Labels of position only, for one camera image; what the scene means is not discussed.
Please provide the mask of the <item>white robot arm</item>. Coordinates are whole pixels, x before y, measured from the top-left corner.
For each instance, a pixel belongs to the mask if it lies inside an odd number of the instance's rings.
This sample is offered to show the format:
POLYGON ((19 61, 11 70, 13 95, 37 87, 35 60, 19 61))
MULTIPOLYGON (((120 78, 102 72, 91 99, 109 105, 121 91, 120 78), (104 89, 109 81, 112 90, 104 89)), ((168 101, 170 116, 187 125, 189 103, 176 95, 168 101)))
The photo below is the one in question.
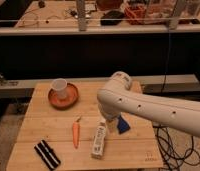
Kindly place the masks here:
POLYGON ((200 138, 200 102, 135 93, 131 87, 131 77, 117 71, 98 90, 99 110, 106 120, 125 112, 200 138))

